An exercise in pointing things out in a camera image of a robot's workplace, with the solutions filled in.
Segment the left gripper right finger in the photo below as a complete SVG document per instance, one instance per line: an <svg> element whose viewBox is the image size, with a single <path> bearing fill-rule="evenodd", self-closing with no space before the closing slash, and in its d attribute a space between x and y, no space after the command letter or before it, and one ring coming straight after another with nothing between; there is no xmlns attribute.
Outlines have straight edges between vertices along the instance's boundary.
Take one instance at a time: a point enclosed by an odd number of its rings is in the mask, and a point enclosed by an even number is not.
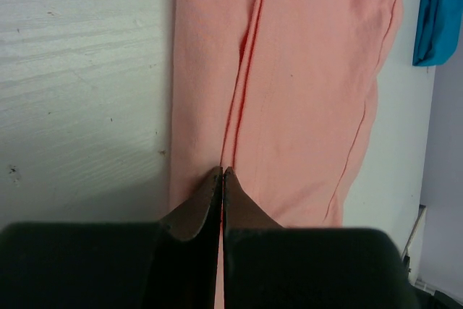
<svg viewBox="0 0 463 309"><path fill-rule="evenodd" d="M223 178L223 259L224 259L224 307L229 305L229 280L232 275L232 238L229 233L238 229L283 229L242 188L234 169L229 166Z"/></svg>

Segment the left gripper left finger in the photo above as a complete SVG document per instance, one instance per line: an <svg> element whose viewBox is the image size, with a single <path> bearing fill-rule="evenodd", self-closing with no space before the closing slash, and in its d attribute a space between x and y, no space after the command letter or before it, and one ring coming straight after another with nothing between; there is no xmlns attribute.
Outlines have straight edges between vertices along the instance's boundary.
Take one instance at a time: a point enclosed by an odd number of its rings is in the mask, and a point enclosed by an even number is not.
<svg viewBox="0 0 463 309"><path fill-rule="evenodd" d="M217 166L185 202L160 220L157 307L213 308L223 169Z"/></svg>

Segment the pink t shirt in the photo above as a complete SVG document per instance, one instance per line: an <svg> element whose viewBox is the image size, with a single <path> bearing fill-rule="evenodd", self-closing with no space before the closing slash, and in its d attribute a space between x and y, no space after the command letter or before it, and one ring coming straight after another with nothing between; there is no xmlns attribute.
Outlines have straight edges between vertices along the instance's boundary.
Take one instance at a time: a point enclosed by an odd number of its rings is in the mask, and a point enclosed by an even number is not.
<svg viewBox="0 0 463 309"><path fill-rule="evenodd" d="M169 205L215 166L286 227L340 227L404 0L176 0Z"/></svg>

